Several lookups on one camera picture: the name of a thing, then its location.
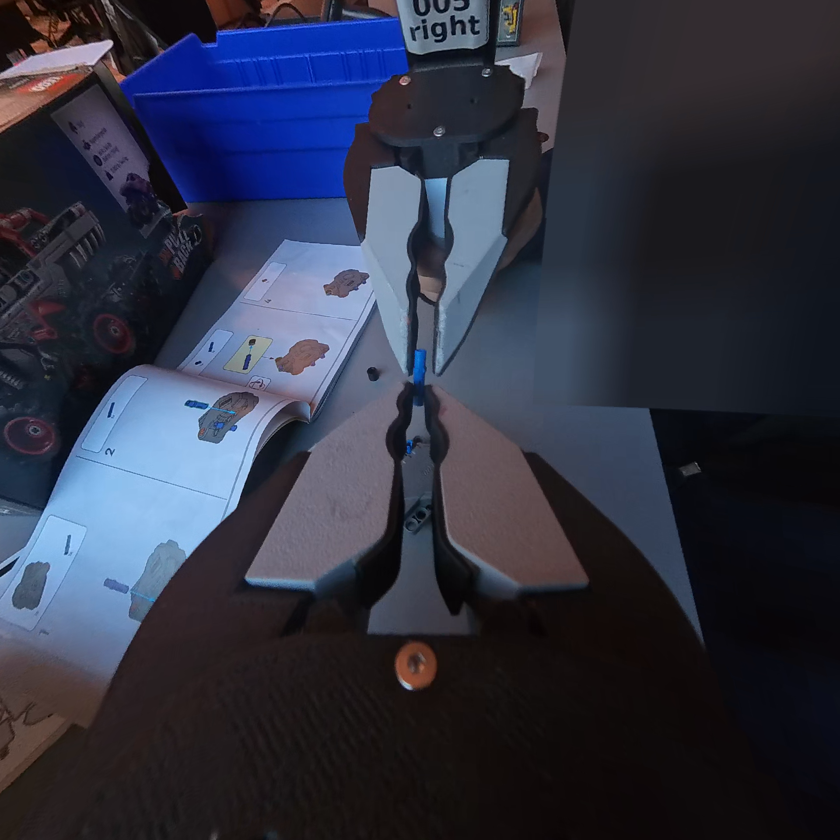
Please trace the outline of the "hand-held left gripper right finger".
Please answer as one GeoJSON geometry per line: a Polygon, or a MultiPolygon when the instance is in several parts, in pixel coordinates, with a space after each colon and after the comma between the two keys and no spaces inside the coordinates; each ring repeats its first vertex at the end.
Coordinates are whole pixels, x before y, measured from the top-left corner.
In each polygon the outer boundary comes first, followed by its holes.
{"type": "Polygon", "coordinates": [[[590,579],[521,448],[439,386],[425,390],[436,581],[451,614],[581,591],[590,579]]]}

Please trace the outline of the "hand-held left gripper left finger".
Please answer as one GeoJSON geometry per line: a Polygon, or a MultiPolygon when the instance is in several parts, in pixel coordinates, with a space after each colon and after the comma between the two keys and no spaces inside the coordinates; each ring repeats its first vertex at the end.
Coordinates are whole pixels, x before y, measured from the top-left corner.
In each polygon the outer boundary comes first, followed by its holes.
{"type": "Polygon", "coordinates": [[[366,611],[396,581],[414,388],[399,384],[318,441],[248,568],[249,585],[366,611]]]}

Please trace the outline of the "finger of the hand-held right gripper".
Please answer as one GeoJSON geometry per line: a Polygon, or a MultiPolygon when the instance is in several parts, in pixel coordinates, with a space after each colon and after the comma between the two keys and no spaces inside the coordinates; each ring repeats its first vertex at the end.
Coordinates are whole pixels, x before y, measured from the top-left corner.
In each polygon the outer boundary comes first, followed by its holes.
{"type": "Polygon", "coordinates": [[[509,162],[480,159],[451,178],[447,221],[453,243],[436,306],[434,373],[455,357],[476,316],[507,237],[502,231],[509,162]]]}
{"type": "Polygon", "coordinates": [[[422,181],[401,167],[371,171],[362,251],[385,336],[405,375],[416,345],[413,235],[422,219],[422,181]]]}

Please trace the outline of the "grey lego assembly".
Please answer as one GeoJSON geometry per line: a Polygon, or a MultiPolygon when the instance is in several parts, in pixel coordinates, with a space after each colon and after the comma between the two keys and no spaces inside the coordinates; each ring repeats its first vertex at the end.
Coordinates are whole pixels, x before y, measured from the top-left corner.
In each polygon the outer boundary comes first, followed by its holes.
{"type": "Polygon", "coordinates": [[[430,437],[426,433],[411,433],[402,459],[403,526],[410,534],[419,533],[433,516],[434,482],[430,437]]]}

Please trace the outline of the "lego instruction booklet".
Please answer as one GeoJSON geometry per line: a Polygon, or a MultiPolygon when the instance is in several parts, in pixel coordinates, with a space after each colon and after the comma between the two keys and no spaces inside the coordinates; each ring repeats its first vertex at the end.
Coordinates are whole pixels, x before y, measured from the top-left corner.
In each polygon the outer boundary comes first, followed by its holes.
{"type": "Polygon", "coordinates": [[[171,371],[122,375],[26,545],[2,562],[2,788],[94,713],[259,451],[319,413],[374,309],[358,245],[285,240],[171,371]]]}

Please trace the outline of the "lego truck set box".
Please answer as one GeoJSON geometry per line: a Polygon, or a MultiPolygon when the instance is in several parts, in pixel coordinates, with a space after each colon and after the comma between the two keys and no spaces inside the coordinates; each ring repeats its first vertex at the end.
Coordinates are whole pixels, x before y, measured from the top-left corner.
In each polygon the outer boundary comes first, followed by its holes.
{"type": "Polygon", "coordinates": [[[42,510],[109,387],[213,259],[102,61],[2,77],[2,512],[42,510]]]}

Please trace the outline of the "white paper sheet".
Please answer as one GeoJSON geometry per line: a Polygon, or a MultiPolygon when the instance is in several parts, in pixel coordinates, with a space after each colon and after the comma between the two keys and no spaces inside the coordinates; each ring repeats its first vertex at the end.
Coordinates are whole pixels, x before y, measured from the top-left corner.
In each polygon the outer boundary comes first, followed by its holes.
{"type": "Polygon", "coordinates": [[[52,49],[29,56],[2,71],[3,83],[31,77],[51,76],[75,70],[94,69],[114,47],[109,38],[84,45],[52,49]]]}
{"type": "Polygon", "coordinates": [[[528,90],[538,74],[542,57],[543,53],[536,51],[526,55],[498,59],[497,66],[510,69],[515,76],[523,80],[524,88],[528,90]]]}

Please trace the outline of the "blue plastic bin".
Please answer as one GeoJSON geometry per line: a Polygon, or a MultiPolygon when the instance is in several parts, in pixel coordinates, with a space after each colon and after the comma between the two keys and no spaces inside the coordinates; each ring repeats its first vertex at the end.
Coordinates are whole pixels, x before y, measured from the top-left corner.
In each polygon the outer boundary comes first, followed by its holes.
{"type": "Polygon", "coordinates": [[[187,202],[334,198],[372,94],[406,70],[378,17],[189,35],[121,88],[187,202]]]}

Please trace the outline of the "person's dark trousers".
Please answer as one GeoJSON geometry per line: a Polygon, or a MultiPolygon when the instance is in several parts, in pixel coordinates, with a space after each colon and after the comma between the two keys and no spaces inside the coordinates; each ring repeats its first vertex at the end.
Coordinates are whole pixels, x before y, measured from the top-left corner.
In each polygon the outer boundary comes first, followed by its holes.
{"type": "Polygon", "coordinates": [[[792,821],[838,838],[838,418],[650,416],[723,695],[792,821]]]}

